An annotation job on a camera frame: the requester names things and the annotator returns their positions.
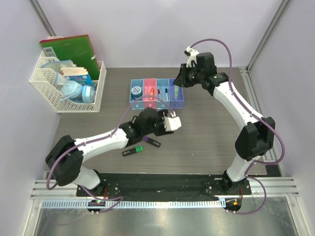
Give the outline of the light green pen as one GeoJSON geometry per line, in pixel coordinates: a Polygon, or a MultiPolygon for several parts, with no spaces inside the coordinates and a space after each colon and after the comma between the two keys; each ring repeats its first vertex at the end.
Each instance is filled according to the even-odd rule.
{"type": "Polygon", "coordinates": [[[174,86],[174,98],[177,100],[179,97],[179,86],[174,86]]]}

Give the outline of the purple highlighter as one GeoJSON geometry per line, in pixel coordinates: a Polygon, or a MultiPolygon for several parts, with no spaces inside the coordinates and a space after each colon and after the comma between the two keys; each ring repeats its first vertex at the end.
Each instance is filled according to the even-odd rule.
{"type": "Polygon", "coordinates": [[[142,139],[144,142],[146,143],[149,143],[157,148],[159,148],[161,146],[161,143],[152,139],[152,138],[149,138],[148,136],[144,136],[143,139],[142,139]]]}

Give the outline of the blue cap whiteboard marker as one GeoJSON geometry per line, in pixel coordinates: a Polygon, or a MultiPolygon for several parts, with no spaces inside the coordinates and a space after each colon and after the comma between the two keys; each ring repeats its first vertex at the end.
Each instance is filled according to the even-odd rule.
{"type": "Polygon", "coordinates": [[[165,88],[165,96],[166,96],[166,100],[169,101],[168,88],[165,88]]]}

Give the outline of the purple plastic bin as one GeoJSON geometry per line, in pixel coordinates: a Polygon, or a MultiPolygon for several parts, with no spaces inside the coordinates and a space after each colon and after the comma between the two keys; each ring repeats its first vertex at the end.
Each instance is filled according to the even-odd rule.
{"type": "Polygon", "coordinates": [[[183,88],[173,85],[175,79],[169,79],[170,107],[172,109],[182,109],[184,107],[183,88]]]}

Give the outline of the green highlighter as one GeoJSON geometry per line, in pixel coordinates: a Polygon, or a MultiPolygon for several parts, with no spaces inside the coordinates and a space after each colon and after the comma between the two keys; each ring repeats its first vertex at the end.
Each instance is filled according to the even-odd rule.
{"type": "Polygon", "coordinates": [[[136,154],[136,153],[139,153],[139,152],[142,152],[142,151],[143,151],[143,147],[142,146],[137,146],[137,147],[133,147],[131,149],[123,151],[122,155],[123,155],[123,157],[125,157],[125,156],[136,154]]]}

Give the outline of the light blue plastic bin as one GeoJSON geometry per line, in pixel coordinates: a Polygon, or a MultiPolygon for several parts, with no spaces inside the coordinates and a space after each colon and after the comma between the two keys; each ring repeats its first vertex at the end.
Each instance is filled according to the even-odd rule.
{"type": "MultiPolygon", "coordinates": [[[[133,86],[141,86],[142,87],[142,90],[144,91],[144,80],[143,79],[134,79],[134,80],[131,80],[130,82],[130,90],[133,86]]],[[[130,97],[129,97],[129,103],[131,105],[131,109],[132,110],[142,110],[144,109],[144,105],[143,105],[143,100],[140,99],[138,101],[135,102],[136,99],[133,99],[131,97],[131,94],[130,94],[130,97]]]]}

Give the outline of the pink plastic bin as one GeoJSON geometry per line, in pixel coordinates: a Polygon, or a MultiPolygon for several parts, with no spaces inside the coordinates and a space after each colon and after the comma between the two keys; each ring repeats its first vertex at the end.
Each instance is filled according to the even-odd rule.
{"type": "Polygon", "coordinates": [[[144,92],[143,92],[143,102],[145,108],[156,108],[157,107],[157,80],[155,78],[144,79],[144,92]],[[155,89],[155,99],[149,101],[149,91],[151,88],[155,89]]]}

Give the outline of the orange highlighter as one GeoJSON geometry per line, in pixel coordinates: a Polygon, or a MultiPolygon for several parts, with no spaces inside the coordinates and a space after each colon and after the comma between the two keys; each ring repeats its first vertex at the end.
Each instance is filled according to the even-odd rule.
{"type": "Polygon", "coordinates": [[[153,101],[155,99],[155,89],[151,88],[149,91],[149,101],[153,101]]]}

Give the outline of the blue round jar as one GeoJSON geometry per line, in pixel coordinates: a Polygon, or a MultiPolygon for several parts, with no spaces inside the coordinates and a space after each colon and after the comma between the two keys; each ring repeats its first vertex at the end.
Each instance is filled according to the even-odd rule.
{"type": "Polygon", "coordinates": [[[142,96],[143,90],[141,86],[133,86],[130,90],[131,97],[137,99],[142,96]]]}

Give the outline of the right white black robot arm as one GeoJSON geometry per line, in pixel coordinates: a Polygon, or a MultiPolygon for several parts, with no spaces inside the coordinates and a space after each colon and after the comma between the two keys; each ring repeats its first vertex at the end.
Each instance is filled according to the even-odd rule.
{"type": "Polygon", "coordinates": [[[273,118],[264,118],[240,95],[229,76],[218,72],[212,53],[187,49],[187,63],[181,64],[173,84],[189,88],[200,84],[219,101],[235,119],[240,133],[235,141],[236,157],[222,175],[222,188],[227,194],[238,193],[255,161],[273,147],[275,128],[273,118]]]}

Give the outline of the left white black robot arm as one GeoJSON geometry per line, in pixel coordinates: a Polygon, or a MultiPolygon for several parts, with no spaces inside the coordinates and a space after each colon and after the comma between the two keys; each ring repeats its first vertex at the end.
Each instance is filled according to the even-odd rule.
{"type": "Polygon", "coordinates": [[[45,159],[50,170],[46,187],[52,190],[56,186],[74,183],[92,195],[100,196],[104,192],[105,181],[98,171],[84,167],[83,163],[102,153],[137,144],[149,134],[172,134],[181,126],[175,112],[146,108],[130,121],[121,122],[108,132],[79,139],[63,136],[45,159]]]}

